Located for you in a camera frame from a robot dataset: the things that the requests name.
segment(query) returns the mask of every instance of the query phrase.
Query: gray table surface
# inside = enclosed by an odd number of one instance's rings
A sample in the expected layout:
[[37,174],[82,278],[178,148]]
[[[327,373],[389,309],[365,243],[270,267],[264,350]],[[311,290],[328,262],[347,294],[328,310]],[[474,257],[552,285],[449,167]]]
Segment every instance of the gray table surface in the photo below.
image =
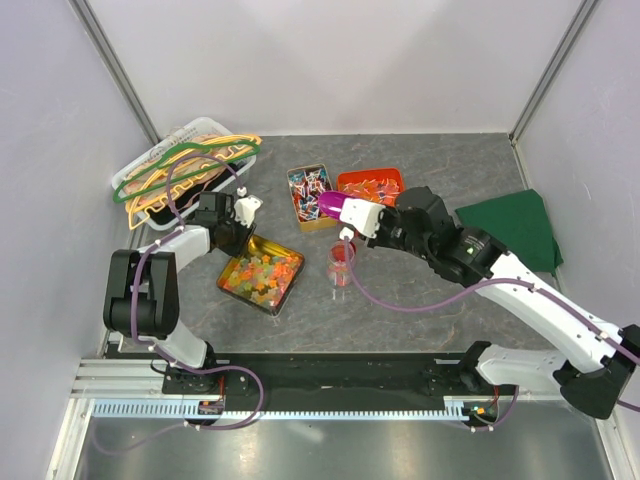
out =
[[[464,351],[475,340],[510,348],[547,342],[501,307],[477,295],[433,314],[399,314],[371,304],[350,285],[334,288],[327,253],[338,229],[301,233],[289,197],[288,169],[324,163],[340,172],[396,167],[407,187],[427,185],[450,212],[523,189],[504,134],[266,137],[249,192],[264,200],[256,233],[301,252],[306,267],[278,317],[221,293],[228,258],[213,252],[179,275],[181,318],[223,352]],[[403,306],[427,305],[460,290],[425,262],[385,249],[360,248],[356,273],[373,295]]]

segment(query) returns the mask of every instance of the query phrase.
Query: clear plastic cup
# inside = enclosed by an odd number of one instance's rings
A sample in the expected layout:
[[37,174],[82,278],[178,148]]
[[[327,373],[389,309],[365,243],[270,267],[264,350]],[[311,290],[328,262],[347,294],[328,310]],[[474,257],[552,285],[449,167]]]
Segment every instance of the clear plastic cup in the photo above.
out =
[[[351,265],[356,264],[356,246],[353,242],[349,242],[349,260]],[[347,267],[346,257],[344,254],[344,242],[338,241],[331,246],[329,256],[327,257],[327,276],[331,284],[336,287],[344,287],[351,283],[351,275]]]

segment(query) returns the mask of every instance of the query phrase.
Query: white wall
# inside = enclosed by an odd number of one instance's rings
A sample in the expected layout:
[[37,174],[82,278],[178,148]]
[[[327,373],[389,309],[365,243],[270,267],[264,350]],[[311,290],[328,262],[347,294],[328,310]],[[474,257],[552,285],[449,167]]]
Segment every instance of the white wall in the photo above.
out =
[[158,130],[509,131],[579,0],[91,0]]
[[[521,142],[565,265],[568,295],[640,323],[640,3],[601,2]],[[623,398],[640,404],[640,374]],[[640,414],[623,411],[640,465]]]
[[0,18],[0,472],[31,480],[126,239],[109,178],[148,147],[66,1],[2,2]]

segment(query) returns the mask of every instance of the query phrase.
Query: green felt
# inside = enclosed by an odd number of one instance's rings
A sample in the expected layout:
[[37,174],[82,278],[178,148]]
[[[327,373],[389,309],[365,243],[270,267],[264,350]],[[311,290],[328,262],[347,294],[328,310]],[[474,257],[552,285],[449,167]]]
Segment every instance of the green felt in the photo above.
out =
[[542,197],[534,190],[459,208],[456,213],[463,225],[486,230],[534,272],[555,275],[563,262]]

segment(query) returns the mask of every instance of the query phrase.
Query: metal floor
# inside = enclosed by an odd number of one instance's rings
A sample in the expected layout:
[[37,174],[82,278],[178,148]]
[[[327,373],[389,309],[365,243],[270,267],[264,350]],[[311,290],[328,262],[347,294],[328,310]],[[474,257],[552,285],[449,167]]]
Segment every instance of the metal floor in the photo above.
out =
[[[123,448],[175,420],[98,422]],[[264,421],[237,431],[178,429],[120,457],[88,447],[90,480],[609,480],[595,423],[564,406],[519,402],[493,433],[435,422]]]

